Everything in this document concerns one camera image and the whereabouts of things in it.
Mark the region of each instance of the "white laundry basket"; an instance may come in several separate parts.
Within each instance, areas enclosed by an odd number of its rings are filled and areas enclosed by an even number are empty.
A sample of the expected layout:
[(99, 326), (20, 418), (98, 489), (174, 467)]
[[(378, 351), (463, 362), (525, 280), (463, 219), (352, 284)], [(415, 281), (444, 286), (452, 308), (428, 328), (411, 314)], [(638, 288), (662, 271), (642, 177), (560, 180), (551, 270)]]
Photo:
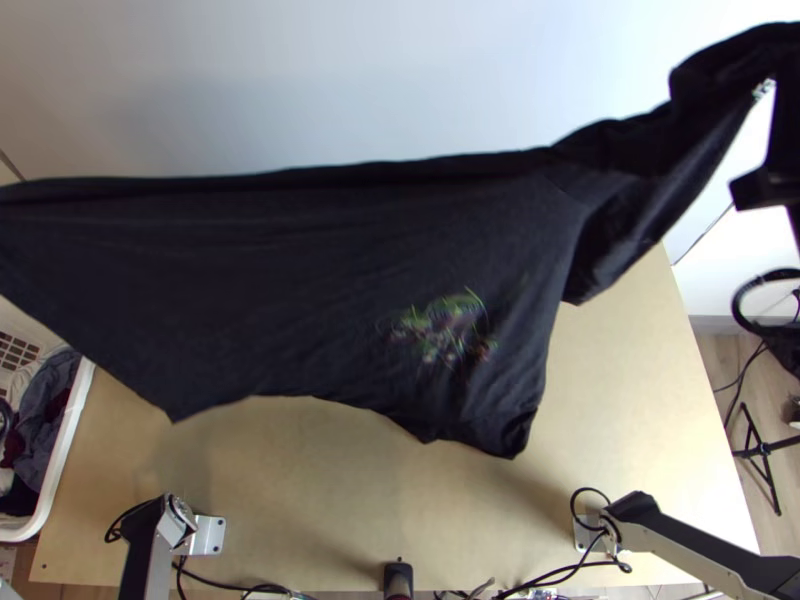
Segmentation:
[[(58, 336), (0, 296), (0, 397), (6, 398), (17, 369), (63, 345), (63, 340)], [(13, 517), (0, 513), (0, 542), (27, 540), (36, 535), (47, 520), (69, 447), (72, 445), (72, 438), (81, 418), (93, 373), (94, 363), (85, 358), (81, 359), (64, 409), (53, 453), (47, 465), (36, 509), (30, 517)]]

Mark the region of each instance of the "tabletop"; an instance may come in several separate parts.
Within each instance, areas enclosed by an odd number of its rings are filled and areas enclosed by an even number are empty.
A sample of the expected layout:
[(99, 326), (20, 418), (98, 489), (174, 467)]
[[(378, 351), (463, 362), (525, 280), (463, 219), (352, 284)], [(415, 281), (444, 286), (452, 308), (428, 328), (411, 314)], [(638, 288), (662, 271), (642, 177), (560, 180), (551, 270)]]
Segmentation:
[[(314, 398), (249, 398), (178, 424), (97, 369), (31, 579), (118, 585), (123, 510), (166, 491), (227, 518), (222, 553), (187, 568), (309, 592), (378, 590), (402, 556), (417, 589), (508, 587), (579, 558), (568, 500), (633, 490), (757, 550), (747, 506), (663, 248), (581, 307), (562, 305), (547, 389), (514, 460), (423, 445), (389, 419)], [(692, 579), (651, 555), (576, 586)]]

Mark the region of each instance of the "t-shirt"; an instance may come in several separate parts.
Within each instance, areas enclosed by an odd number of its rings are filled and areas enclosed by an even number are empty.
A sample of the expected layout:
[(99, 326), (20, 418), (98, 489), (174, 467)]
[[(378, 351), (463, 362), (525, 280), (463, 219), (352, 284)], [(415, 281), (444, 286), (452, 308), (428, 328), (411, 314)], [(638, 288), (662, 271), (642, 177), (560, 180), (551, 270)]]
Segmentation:
[(559, 302), (669, 229), (797, 40), (746, 32), (678, 67), (670, 102), (548, 148), (8, 186), (0, 292), (173, 420), (311, 395), (511, 458)]

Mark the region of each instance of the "green print design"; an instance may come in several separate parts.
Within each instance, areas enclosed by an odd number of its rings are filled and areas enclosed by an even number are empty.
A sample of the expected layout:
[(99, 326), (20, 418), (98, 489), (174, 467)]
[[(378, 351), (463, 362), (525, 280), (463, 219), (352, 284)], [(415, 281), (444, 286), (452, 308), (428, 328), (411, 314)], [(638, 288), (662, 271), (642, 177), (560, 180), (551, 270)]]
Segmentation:
[(482, 336), (477, 327), (480, 319), (488, 325), (486, 307), (475, 292), (464, 289), (466, 294), (443, 296), (425, 309), (412, 306), (394, 323), (390, 339), (413, 343), (426, 365), (441, 361), (453, 368), (467, 354), (488, 360), (497, 342)]

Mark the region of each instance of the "black stand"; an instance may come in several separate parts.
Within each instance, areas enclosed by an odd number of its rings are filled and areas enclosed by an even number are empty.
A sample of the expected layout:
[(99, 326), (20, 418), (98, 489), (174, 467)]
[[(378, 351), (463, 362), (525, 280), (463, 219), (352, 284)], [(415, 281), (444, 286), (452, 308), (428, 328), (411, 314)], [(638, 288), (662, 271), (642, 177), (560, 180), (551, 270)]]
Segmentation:
[[(750, 411), (747, 410), (747, 404), (744, 402), (742, 402), (741, 410), (744, 412), (744, 416), (747, 418), (747, 439), (744, 443), (744, 449), (734, 450), (733, 455), (736, 458), (744, 458), (750, 461), (750, 464), (753, 465), (753, 468), (756, 470), (756, 472), (769, 486), (769, 491), (772, 494), (772, 508), (775, 510), (776, 515), (781, 516), (781, 505), (778, 502), (778, 491), (775, 489), (775, 480), (772, 478), (772, 470), (769, 468), (769, 455), (772, 454), (774, 450), (780, 450), (781, 448), (788, 448), (789, 446), (796, 446), (797, 444), (800, 444), (800, 435), (795, 435), (779, 442), (765, 444), (762, 441), (761, 436), (758, 434), (755, 421), (753, 421)], [(753, 440), (755, 440), (755, 445), (751, 446), (750, 442)], [(761, 457), (764, 465), (763, 469), (758, 466), (756, 461), (753, 460), (753, 457), (755, 456)]]

